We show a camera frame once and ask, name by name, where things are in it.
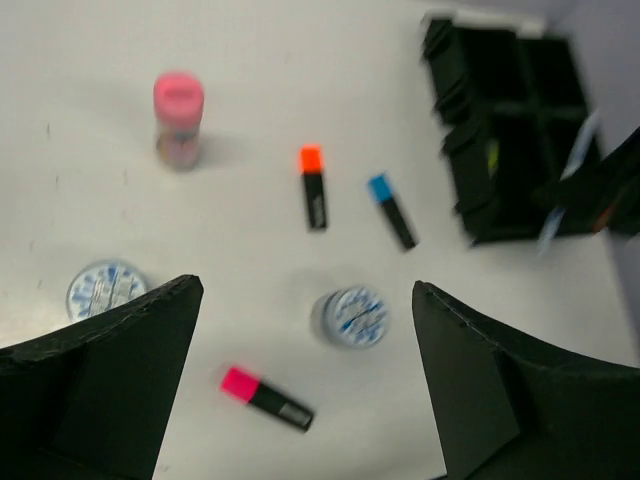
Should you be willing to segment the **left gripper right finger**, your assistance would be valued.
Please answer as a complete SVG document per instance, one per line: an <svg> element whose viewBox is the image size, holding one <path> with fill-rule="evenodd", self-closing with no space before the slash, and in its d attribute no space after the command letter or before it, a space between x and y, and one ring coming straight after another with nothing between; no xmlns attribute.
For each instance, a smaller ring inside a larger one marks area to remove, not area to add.
<svg viewBox="0 0 640 480"><path fill-rule="evenodd" d="M447 478L638 477L637 368L539 340L427 282L412 312Z"/></svg>

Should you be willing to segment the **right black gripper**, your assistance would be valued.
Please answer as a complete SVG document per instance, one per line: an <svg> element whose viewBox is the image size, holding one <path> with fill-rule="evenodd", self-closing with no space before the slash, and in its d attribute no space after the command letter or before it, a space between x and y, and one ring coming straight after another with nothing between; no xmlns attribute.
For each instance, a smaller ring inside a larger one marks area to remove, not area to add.
<svg viewBox="0 0 640 480"><path fill-rule="evenodd" d="M549 181L532 194L544 211L564 212L558 234L584 235L609 229L639 233L639 131L599 163L587 164L566 180Z"/></svg>

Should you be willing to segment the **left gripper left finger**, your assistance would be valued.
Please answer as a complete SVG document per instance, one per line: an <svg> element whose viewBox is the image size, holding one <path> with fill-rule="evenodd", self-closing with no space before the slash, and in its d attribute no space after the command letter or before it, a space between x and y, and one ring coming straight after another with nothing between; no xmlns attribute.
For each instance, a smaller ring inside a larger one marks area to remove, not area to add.
<svg viewBox="0 0 640 480"><path fill-rule="evenodd" d="M152 477L204 289L181 275L1 351L4 479Z"/></svg>

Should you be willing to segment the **blue glitter jar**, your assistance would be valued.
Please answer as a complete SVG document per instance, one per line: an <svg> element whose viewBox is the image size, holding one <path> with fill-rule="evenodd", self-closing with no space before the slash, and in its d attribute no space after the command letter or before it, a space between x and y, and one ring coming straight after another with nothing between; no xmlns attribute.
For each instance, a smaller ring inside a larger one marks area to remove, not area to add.
<svg viewBox="0 0 640 480"><path fill-rule="evenodd" d="M66 294L66 310L77 323L129 303L146 294L146 277L121 259L103 259L84 267L72 280Z"/></svg>
<svg viewBox="0 0 640 480"><path fill-rule="evenodd" d="M311 311L316 334L345 350L365 350L388 333L390 310L384 297L366 285L353 285L319 298Z"/></svg>

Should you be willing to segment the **pink highlighter marker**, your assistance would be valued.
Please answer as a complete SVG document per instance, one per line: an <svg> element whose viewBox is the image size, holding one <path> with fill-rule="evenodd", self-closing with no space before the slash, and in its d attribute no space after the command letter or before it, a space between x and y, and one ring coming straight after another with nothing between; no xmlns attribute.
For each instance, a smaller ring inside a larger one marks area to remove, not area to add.
<svg viewBox="0 0 640 480"><path fill-rule="evenodd" d="M220 390L300 432L308 432L315 418L307 405L237 366L227 370Z"/></svg>

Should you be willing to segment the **blue highlighter marker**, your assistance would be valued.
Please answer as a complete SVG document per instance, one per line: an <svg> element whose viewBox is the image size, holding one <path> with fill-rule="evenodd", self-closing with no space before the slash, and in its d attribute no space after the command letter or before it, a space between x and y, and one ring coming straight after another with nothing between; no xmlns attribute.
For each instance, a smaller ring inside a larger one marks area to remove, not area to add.
<svg viewBox="0 0 640 480"><path fill-rule="evenodd" d="M415 248L416 238L406 221L388 177L384 173L372 177L368 181L368 188L403 250Z"/></svg>

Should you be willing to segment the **orange highlighter marker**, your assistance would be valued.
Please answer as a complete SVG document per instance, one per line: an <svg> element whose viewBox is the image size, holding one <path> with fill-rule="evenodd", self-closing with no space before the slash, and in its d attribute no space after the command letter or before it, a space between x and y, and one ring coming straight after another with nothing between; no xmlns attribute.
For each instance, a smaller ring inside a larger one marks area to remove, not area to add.
<svg viewBox="0 0 640 480"><path fill-rule="evenodd" d="M324 164L318 145L304 145L299 152L299 164L304 190L307 224L312 231L324 231L328 216L324 193Z"/></svg>

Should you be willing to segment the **pink glitter bottle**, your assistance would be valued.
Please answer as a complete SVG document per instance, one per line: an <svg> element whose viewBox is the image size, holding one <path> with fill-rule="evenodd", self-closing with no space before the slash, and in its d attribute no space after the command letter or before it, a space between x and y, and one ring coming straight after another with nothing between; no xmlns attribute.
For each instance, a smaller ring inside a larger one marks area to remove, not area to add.
<svg viewBox="0 0 640 480"><path fill-rule="evenodd" d="M189 72L166 72L155 81L156 152L173 169L190 170L198 161L204 101L200 80Z"/></svg>

